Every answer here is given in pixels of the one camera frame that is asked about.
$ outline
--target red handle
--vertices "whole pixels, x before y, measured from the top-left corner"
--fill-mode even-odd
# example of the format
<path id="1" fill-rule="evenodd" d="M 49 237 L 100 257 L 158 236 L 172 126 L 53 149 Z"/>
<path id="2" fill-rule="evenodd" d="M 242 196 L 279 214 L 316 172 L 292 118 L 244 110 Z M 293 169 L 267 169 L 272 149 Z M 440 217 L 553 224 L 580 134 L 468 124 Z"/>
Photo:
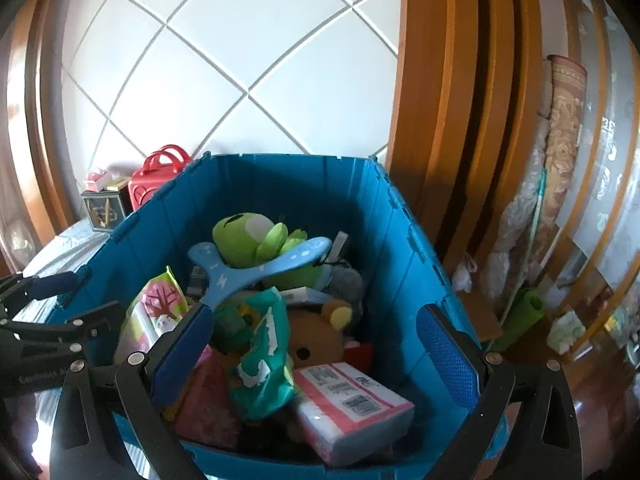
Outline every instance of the red handle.
<path id="1" fill-rule="evenodd" d="M 174 150 L 174 152 L 177 152 L 182 160 L 180 160 L 169 150 Z M 166 146 L 163 146 L 156 152 L 153 152 L 145 159 L 145 163 L 140 169 L 140 174 L 145 174 L 151 170 L 156 170 L 160 166 L 167 166 L 167 164 L 160 163 L 160 157 L 163 155 L 171 161 L 171 165 L 174 167 L 175 174 L 180 173 L 184 169 L 184 167 L 191 162 L 191 157 L 187 152 L 184 151 L 184 149 L 175 144 L 168 144 Z"/>

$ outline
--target green snack bag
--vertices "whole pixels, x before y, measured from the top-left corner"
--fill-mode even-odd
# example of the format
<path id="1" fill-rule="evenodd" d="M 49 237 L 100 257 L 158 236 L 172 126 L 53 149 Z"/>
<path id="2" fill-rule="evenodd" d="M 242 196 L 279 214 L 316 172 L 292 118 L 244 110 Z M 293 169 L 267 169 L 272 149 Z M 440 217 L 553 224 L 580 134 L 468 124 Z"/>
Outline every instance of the green snack bag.
<path id="1" fill-rule="evenodd" d="M 241 384 L 230 397 L 242 420 L 261 420 L 285 406 L 296 395 L 287 369 L 289 319 L 276 288 L 248 298 L 246 303 L 262 316 L 254 330 L 250 350 L 235 369 Z"/>

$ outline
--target metal screw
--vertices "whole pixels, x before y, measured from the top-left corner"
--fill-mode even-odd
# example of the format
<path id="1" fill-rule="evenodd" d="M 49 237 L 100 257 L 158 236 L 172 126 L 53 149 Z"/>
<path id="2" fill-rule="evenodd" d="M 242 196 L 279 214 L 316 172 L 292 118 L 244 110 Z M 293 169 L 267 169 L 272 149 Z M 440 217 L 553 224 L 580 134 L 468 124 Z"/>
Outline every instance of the metal screw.
<path id="1" fill-rule="evenodd" d="M 145 355 L 142 352 L 133 352 L 127 359 L 127 363 L 130 365 L 139 365 L 142 361 L 145 360 Z"/>
<path id="2" fill-rule="evenodd" d="M 498 352 L 489 352 L 485 356 L 486 361 L 491 365 L 502 364 L 502 356 Z"/>
<path id="3" fill-rule="evenodd" d="M 84 368 L 84 361 L 82 361 L 82 359 L 78 359 L 78 361 L 73 361 L 71 363 L 69 370 L 71 370 L 72 372 L 79 372 L 83 368 Z"/>
<path id="4" fill-rule="evenodd" d="M 552 372 L 559 372 L 561 368 L 560 363 L 555 359 L 549 359 L 549 361 L 546 362 L 546 367 Z"/>

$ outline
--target blue plastic bin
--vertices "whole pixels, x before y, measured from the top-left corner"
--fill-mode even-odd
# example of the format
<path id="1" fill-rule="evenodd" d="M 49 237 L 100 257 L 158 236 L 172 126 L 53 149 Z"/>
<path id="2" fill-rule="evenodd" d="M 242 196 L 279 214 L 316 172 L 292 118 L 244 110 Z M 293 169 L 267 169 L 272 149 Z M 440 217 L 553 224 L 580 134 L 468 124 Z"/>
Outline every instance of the blue plastic bin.
<path id="1" fill-rule="evenodd" d="M 467 410 L 455 405 L 425 354 L 415 314 L 424 304 L 435 303 L 457 329 L 476 336 L 430 243 L 373 160 L 206 153 L 159 189 L 78 270 L 81 288 L 59 297 L 48 322 L 64 322 L 108 301 L 129 304 L 167 265 L 185 287 L 191 270 L 187 250 L 211 241 L 211 229 L 221 218 L 247 211 L 284 219 L 291 228 L 305 228 L 310 237 L 332 238 L 339 230 L 351 235 L 352 263 L 368 285 L 362 339 L 374 344 L 372 375 L 415 404 L 414 423 L 399 442 L 402 459 L 377 467 L 328 469 L 184 445 L 206 474 L 227 479 L 422 478 Z M 105 348 L 92 349 L 97 364 L 111 363 Z M 117 422 L 124 438 L 135 442 L 128 422 Z M 502 447 L 505 439 L 503 431 L 493 448 Z"/>

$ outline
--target green rolled mat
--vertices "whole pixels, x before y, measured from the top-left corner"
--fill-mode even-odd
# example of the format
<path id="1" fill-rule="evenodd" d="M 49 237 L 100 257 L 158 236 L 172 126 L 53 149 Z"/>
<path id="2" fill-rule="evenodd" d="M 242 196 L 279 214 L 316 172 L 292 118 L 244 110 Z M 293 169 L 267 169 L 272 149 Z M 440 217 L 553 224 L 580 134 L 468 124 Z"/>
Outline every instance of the green rolled mat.
<path id="1" fill-rule="evenodd" d="M 521 288 L 502 326 L 502 336 L 496 339 L 492 351 L 502 352 L 514 344 L 529 328 L 545 315 L 545 304 L 535 288 Z"/>

